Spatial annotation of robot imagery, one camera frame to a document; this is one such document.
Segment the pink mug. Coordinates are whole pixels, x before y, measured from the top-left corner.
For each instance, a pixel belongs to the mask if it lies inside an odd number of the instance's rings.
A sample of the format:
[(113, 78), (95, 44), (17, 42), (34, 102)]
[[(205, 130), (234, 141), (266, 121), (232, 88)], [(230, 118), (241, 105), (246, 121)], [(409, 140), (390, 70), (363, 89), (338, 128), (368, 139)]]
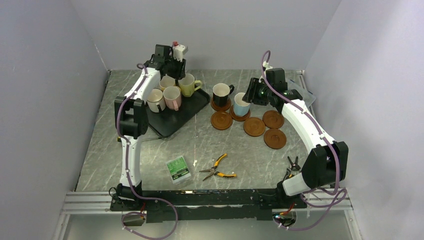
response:
[(177, 86), (169, 86), (163, 91), (166, 106), (174, 111), (178, 111), (182, 103), (181, 90)]

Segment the clear plastic organizer box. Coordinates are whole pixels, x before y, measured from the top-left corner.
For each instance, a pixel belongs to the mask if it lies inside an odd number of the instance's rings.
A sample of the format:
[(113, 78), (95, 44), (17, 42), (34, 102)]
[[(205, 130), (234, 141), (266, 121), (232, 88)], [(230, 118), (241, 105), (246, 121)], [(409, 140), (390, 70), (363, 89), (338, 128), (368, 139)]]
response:
[(298, 91), (298, 93), (302, 96), (302, 99), (305, 102), (306, 107), (308, 108), (311, 107), (311, 105), (317, 99), (316, 96), (289, 78), (286, 78), (286, 82), (287, 82), (288, 89)]

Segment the green mug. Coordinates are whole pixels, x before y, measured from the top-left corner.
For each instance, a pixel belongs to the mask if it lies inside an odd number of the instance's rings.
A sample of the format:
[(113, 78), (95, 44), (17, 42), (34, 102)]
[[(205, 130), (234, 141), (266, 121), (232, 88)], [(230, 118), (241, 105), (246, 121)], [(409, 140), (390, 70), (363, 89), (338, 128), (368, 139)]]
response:
[(202, 81), (196, 80), (192, 74), (186, 73), (185, 77), (178, 80), (178, 86), (184, 97), (191, 97), (195, 91), (202, 87)]

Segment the green screw bit box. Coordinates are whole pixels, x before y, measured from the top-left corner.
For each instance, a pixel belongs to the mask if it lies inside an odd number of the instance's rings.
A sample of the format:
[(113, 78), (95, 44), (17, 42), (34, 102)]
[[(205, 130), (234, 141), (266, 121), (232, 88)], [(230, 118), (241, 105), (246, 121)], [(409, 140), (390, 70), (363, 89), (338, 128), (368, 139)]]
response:
[(182, 155), (167, 161), (165, 165), (169, 171), (171, 181), (174, 185), (182, 184), (192, 178), (189, 166), (187, 165), (187, 162)]

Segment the black plastic tray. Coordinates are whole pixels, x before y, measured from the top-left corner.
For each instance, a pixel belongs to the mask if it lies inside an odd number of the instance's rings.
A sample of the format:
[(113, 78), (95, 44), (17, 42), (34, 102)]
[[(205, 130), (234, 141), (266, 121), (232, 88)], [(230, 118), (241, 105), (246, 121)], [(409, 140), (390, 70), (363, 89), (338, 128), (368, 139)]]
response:
[(158, 136), (168, 138), (207, 106), (210, 99), (211, 97), (204, 90), (200, 89), (195, 91), (191, 97), (182, 97), (179, 111), (166, 108), (164, 111), (155, 113), (146, 104), (145, 109), (149, 127)]

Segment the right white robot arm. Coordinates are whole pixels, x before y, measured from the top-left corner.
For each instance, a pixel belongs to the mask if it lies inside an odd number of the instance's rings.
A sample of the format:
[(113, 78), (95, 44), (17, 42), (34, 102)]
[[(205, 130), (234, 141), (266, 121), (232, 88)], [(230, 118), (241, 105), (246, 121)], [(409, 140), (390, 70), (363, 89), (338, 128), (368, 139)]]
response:
[(345, 179), (349, 153), (347, 144), (336, 141), (318, 124), (303, 96), (296, 89), (288, 88), (282, 68), (263, 68), (261, 78), (251, 78), (243, 100), (275, 107), (292, 124), (309, 152), (300, 173), (283, 180), (283, 189), (275, 194), (280, 207), (289, 207), (295, 201), (295, 195), (325, 185), (337, 187)]

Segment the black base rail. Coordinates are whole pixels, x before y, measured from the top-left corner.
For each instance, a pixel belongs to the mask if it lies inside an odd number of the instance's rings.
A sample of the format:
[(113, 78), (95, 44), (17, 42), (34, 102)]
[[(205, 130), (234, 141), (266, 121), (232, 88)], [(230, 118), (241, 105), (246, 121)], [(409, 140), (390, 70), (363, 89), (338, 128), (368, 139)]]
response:
[(148, 223), (164, 221), (256, 219), (270, 221), (288, 209), (305, 209), (299, 195), (286, 196), (281, 188), (145, 190), (143, 199), (112, 197), (113, 212), (144, 212)]

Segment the blue mug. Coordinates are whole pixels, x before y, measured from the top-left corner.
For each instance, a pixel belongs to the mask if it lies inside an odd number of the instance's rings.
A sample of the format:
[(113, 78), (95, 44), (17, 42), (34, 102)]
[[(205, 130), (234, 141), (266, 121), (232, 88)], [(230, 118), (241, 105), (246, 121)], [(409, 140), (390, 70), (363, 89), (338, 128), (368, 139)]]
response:
[(239, 92), (234, 96), (233, 112), (238, 117), (245, 116), (250, 110), (251, 104), (243, 100), (245, 94), (245, 92)]

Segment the black handled cutters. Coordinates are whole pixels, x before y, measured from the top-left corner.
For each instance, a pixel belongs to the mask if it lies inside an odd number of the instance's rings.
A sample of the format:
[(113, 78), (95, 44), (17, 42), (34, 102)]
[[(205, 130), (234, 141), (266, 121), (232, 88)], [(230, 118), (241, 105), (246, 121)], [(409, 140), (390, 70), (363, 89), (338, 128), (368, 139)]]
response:
[(290, 179), (292, 177), (294, 177), (295, 175), (299, 174), (301, 172), (301, 167), (299, 165), (299, 157), (296, 156), (295, 160), (292, 161), (292, 159), (288, 156), (287, 157), (288, 161), (289, 161), (289, 167), (286, 168), (286, 173), (282, 179), (282, 181), (284, 182), (287, 179)]

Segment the brown wooden coaster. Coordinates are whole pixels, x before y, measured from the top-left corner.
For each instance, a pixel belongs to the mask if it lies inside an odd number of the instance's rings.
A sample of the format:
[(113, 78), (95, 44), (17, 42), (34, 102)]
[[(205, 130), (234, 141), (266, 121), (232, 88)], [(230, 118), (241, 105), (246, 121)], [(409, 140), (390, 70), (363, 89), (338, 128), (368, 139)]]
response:
[(266, 126), (262, 119), (249, 117), (244, 121), (243, 130), (251, 137), (259, 137), (265, 132)]
[(217, 130), (226, 130), (233, 124), (233, 118), (226, 111), (216, 111), (210, 118), (211, 125)]
[(279, 129), (284, 125), (284, 117), (276, 110), (268, 110), (262, 116), (265, 126), (270, 129)]
[(210, 106), (215, 111), (226, 112), (231, 107), (231, 105), (232, 105), (232, 102), (231, 102), (231, 100), (229, 98), (227, 99), (226, 104), (224, 106), (216, 105), (213, 99), (210, 100)]
[(270, 128), (263, 136), (264, 143), (271, 149), (278, 150), (287, 143), (286, 135), (279, 129)]
[(229, 114), (232, 117), (233, 120), (237, 121), (237, 122), (244, 122), (246, 119), (248, 119), (251, 115), (251, 111), (249, 110), (245, 115), (243, 116), (238, 116), (235, 114), (234, 111), (234, 105), (232, 105), (229, 109)]

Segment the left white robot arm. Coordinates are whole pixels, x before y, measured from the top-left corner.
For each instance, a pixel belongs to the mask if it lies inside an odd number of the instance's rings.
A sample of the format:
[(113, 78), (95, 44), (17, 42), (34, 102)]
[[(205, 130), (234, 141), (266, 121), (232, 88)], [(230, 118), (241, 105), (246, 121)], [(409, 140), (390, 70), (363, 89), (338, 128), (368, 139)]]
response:
[(115, 127), (122, 144), (122, 171), (116, 195), (131, 210), (139, 209), (144, 203), (140, 156), (141, 137), (149, 127), (147, 99), (163, 76), (174, 80), (185, 76), (187, 51), (187, 46), (177, 42), (157, 44), (150, 59), (137, 64), (141, 75), (133, 87), (114, 100)]

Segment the yellow mug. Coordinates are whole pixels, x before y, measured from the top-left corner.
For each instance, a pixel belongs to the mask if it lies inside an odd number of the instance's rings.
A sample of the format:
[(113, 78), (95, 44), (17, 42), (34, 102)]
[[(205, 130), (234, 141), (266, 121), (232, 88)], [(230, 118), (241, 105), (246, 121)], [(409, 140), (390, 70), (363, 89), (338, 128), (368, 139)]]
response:
[(176, 80), (173, 77), (165, 75), (159, 81), (159, 88), (164, 91), (168, 87), (176, 86)]

